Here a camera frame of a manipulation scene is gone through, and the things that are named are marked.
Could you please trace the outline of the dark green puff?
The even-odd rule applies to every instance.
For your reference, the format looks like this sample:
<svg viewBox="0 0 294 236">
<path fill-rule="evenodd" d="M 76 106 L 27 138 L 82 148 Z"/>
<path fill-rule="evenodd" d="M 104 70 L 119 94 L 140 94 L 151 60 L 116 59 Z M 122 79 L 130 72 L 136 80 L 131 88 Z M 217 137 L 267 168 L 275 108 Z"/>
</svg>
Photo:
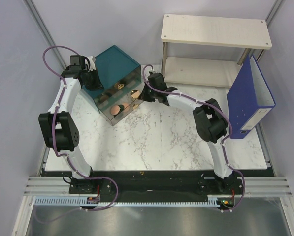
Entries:
<svg viewBox="0 0 294 236">
<path fill-rule="evenodd" d="M 120 104 L 118 106 L 119 106 L 121 112 L 124 111 L 127 108 L 127 106 L 123 105 L 123 104 Z"/>
</svg>

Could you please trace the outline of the peach sponge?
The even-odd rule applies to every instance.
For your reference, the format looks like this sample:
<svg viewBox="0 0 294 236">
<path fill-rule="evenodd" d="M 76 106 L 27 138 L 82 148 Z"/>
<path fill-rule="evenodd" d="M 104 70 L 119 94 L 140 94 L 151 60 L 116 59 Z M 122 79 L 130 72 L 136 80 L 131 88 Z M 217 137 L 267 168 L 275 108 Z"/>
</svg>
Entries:
<svg viewBox="0 0 294 236">
<path fill-rule="evenodd" d="M 121 111 L 120 111 L 120 108 L 119 108 L 118 105 L 115 105 L 115 106 L 113 106 L 113 107 L 110 109 L 110 113 L 111 113 L 111 115 L 113 115 L 113 116 L 118 115 L 120 112 L 121 112 Z"/>
<path fill-rule="evenodd" d="M 124 112 L 128 112 L 130 110 L 130 105 L 128 103 L 124 103 Z"/>
</svg>

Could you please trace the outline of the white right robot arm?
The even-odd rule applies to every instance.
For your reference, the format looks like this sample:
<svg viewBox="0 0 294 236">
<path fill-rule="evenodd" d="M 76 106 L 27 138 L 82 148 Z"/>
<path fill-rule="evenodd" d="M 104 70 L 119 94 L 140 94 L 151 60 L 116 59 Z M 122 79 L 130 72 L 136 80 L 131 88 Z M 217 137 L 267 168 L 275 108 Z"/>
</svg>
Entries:
<svg viewBox="0 0 294 236">
<path fill-rule="evenodd" d="M 193 115 L 197 133 L 202 140 L 207 142 L 211 152 L 216 179 L 215 189 L 222 194 L 231 190 L 235 174 L 233 173 L 234 168 L 229 164 L 225 149 L 225 138 L 230 124 L 219 103 L 215 99 L 196 100 L 182 94 L 176 87 L 168 87 L 161 73 L 150 71 L 150 75 L 143 79 L 145 85 L 139 100 L 158 101 Z"/>
</svg>

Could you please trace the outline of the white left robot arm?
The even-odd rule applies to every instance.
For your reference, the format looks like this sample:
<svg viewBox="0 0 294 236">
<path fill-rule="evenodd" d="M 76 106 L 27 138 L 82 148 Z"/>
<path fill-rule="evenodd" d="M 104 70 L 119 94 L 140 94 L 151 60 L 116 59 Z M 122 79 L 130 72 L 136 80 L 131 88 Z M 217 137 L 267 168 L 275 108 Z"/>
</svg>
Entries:
<svg viewBox="0 0 294 236">
<path fill-rule="evenodd" d="M 98 193 L 97 181 L 91 178 L 92 168 L 80 148 L 79 130 L 71 116 L 76 97 L 82 87 L 103 90 L 93 56 L 72 55 L 70 65 L 60 74 L 60 88 L 51 108 L 38 117 L 47 147 L 69 165 L 72 176 L 67 183 L 71 194 Z"/>
</svg>

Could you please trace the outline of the teal drawer organizer box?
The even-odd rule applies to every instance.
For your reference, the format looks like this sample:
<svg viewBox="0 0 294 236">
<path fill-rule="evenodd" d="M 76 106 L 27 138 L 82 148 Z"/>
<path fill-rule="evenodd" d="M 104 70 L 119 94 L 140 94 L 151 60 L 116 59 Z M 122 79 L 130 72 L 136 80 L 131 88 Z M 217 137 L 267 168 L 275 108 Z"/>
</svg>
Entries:
<svg viewBox="0 0 294 236">
<path fill-rule="evenodd" d="M 112 83 L 116 82 L 128 72 L 140 65 L 127 53 L 125 53 L 118 46 L 113 45 L 95 57 L 95 65 L 99 74 L 100 81 L 107 90 Z M 85 86 L 82 86 L 85 93 L 94 98 L 102 94 L 103 91 L 89 92 Z"/>
</svg>

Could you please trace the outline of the gold round jar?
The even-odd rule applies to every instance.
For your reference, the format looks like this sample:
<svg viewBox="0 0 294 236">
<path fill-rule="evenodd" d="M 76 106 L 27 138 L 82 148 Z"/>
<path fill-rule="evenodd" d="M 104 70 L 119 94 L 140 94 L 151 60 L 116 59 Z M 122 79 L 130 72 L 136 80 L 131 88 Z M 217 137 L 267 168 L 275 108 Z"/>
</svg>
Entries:
<svg viewBox="0 0 294 236">
<path fill-rule="evenodd" d="M 132 90 L 132 91 L 130 92 L 130 96 L 131 96 L 131 99 L 132 99 L 132 100 L 136 100 L 136 99 L 138 99 L 139 96 L 140 96 L 140 91 L 134 89 L 134 90 Z"/>
</svg>

